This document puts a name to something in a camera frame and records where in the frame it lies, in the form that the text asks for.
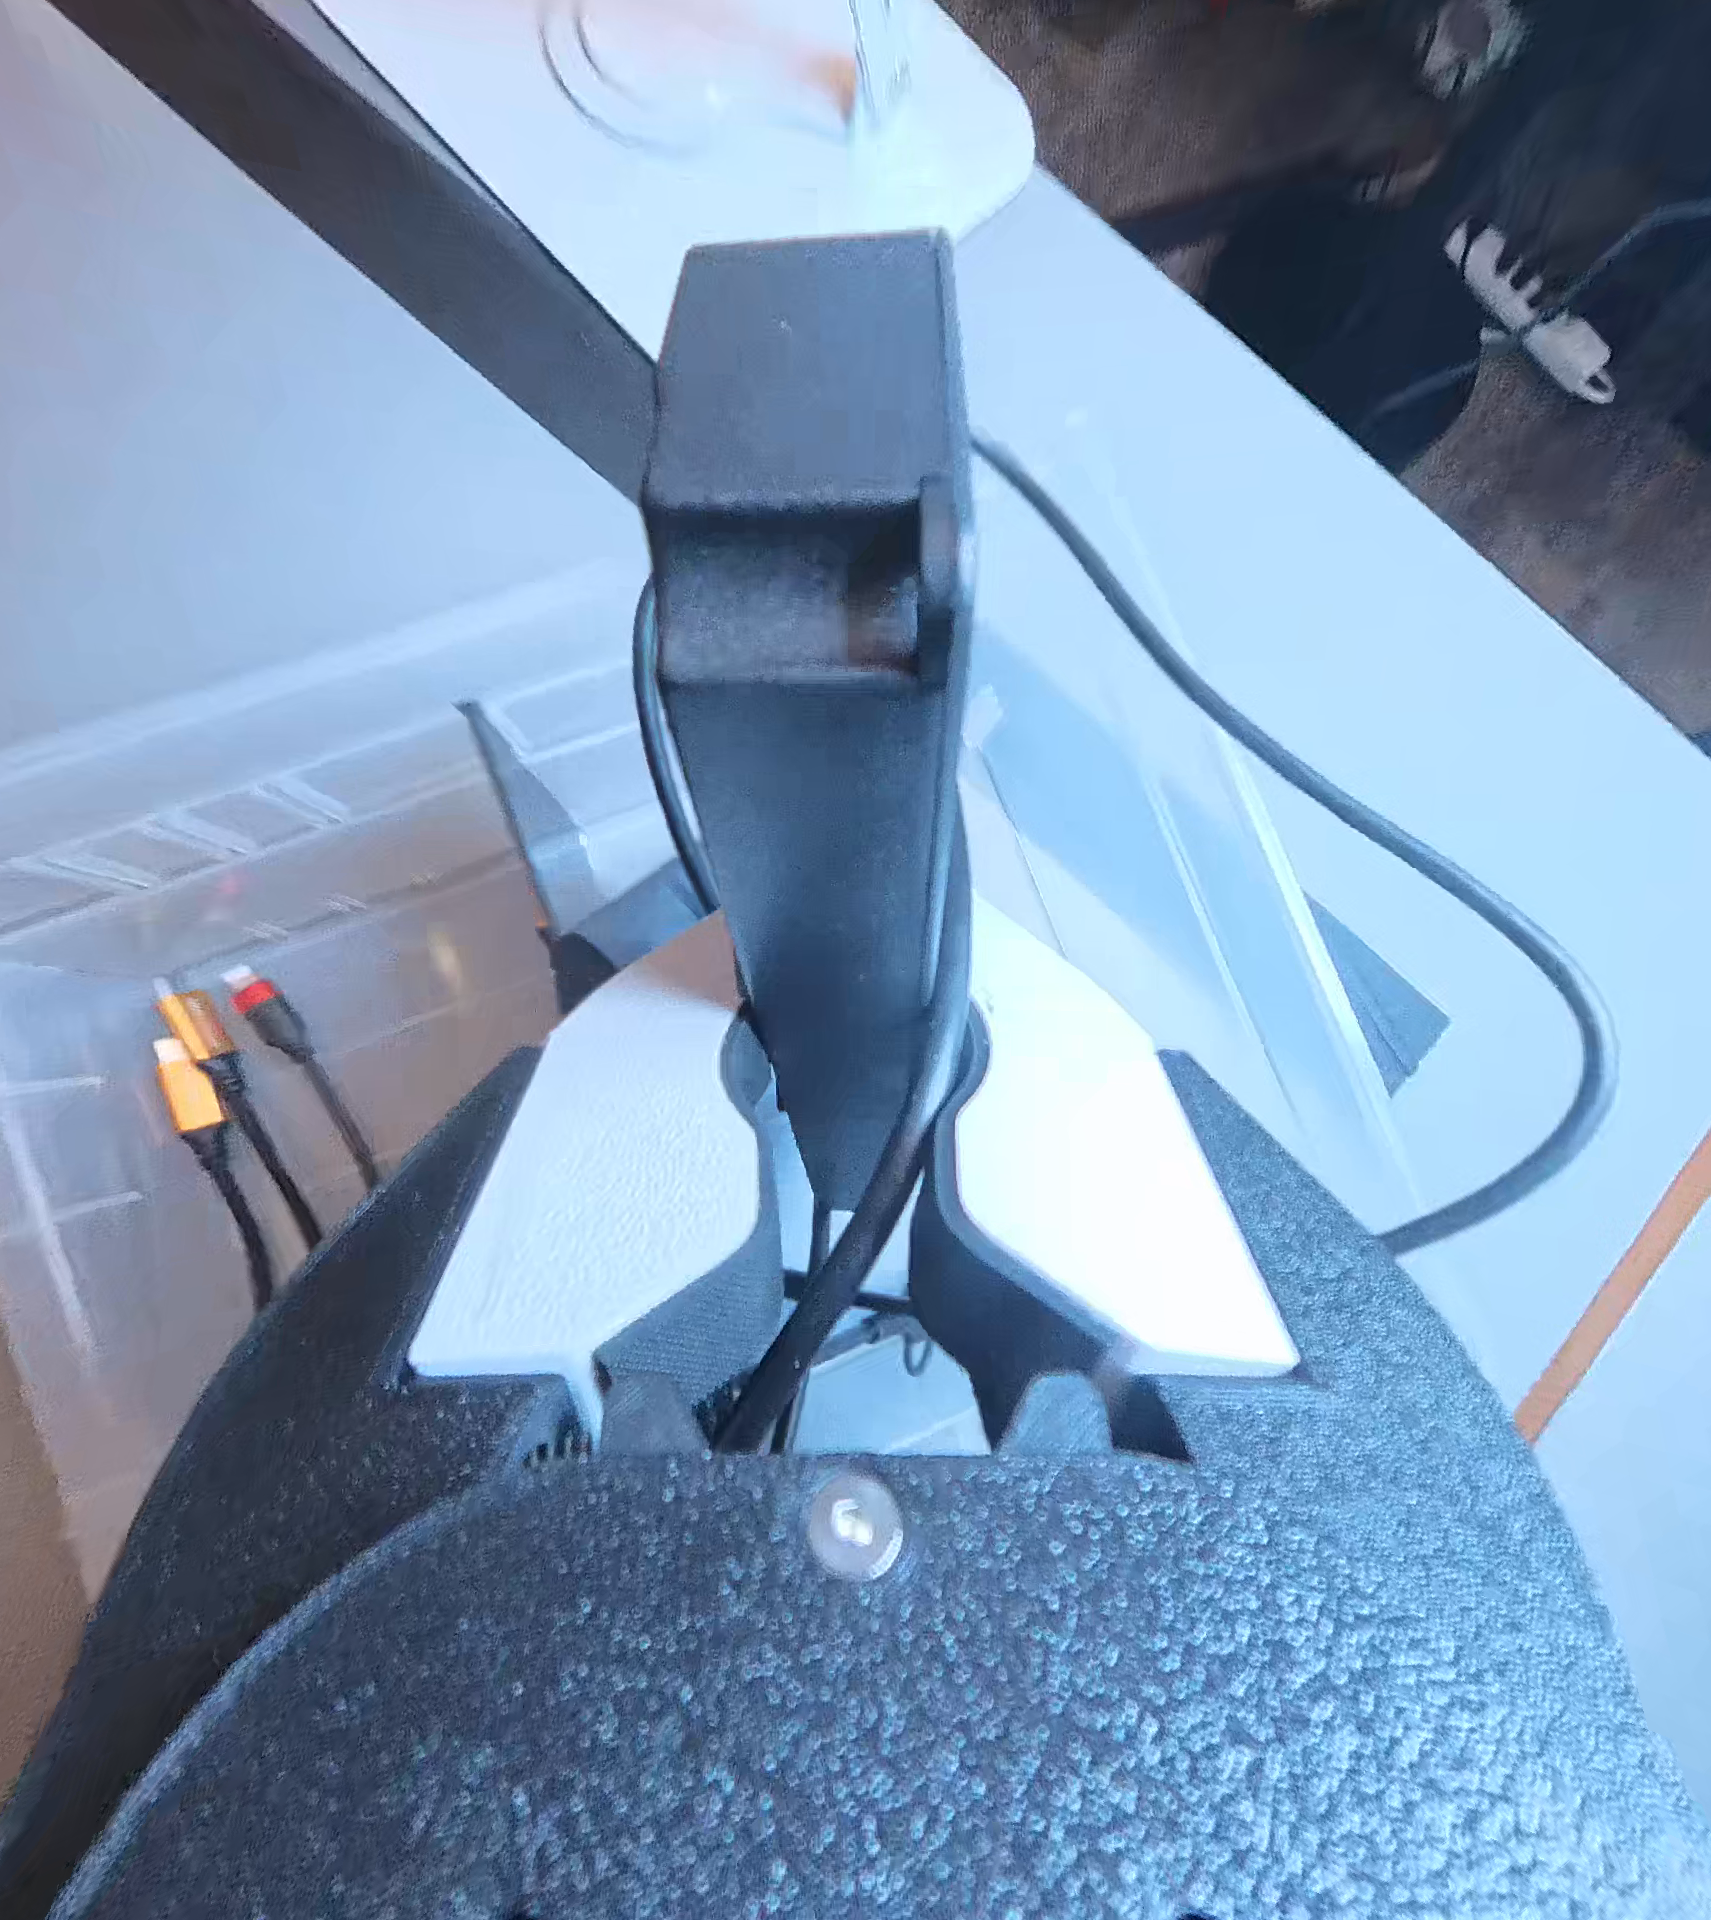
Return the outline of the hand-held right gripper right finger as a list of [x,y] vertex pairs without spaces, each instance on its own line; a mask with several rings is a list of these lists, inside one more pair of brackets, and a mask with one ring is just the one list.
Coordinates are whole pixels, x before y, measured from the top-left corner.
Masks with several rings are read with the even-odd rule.
[[972,908],[964,1068],[914,1218],[914,1308],[970,1374],[1290,1374],[1300,1349],[1150,1033]]

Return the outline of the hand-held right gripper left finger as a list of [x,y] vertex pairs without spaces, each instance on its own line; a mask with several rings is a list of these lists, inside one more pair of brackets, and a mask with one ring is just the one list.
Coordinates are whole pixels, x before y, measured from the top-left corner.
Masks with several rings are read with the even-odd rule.
[[408,1360],[428,1380],[738,1380],[784,1298],[772,1067],[714,914],[554,1028]]

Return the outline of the clear plastic bin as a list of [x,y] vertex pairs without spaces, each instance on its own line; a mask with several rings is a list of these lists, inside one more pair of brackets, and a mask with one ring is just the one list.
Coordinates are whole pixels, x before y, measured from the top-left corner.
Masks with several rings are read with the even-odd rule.
[[[1447,1033],[1411,940],[1334,913],[1256,789],[1144,661],[1036,511],[976,470],[992,611],[1064,592],[1060,620],[976,634],[964,816],[994,904],[1188,1050],[1368,1215],[1413,1205],[1392,1098]],[[482,708],[580,823],[622,894],[674,861],[628,685],[632,592],[540,604],[508,641],[542,675]],[[170,818],[0,865],[0,1321],[88,1602],[244,1333],[244,1240],[174,1135],[150,1044],[164,993],[220,1001],[250,966],[292,993],[350,1115],[398,1171],[510,1052],[564,1020],[530,877],[466,721],[282,770]],[[772,1093],[784,1270],[806,1176]]]

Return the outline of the black usb hub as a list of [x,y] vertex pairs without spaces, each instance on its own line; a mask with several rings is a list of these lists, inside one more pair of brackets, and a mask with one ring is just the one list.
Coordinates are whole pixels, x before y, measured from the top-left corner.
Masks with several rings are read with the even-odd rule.
[[940,1004],[966,427],[944,232],[688,252],[642,490],[660,685],[754,1024],[840,1213]]

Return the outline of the white power strip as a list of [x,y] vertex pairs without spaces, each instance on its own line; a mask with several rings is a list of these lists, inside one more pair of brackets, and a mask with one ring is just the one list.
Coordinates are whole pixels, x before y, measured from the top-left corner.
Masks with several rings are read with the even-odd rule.
[[1573,400],[1615,400],[1611,347],[1579,314],[1553,309],[1543,279],[1509,260],[1499,229],[1465,220],[1445,237],[1443,255],[1483,314],[1487,345],[1505,341]]

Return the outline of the white document stand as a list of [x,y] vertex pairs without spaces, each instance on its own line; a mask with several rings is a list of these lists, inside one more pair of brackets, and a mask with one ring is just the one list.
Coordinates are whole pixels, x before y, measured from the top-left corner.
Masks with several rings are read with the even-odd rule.
[[520,214],[700,241],[976,223],[1028,108],[936,5],[340,3],[324,17]]

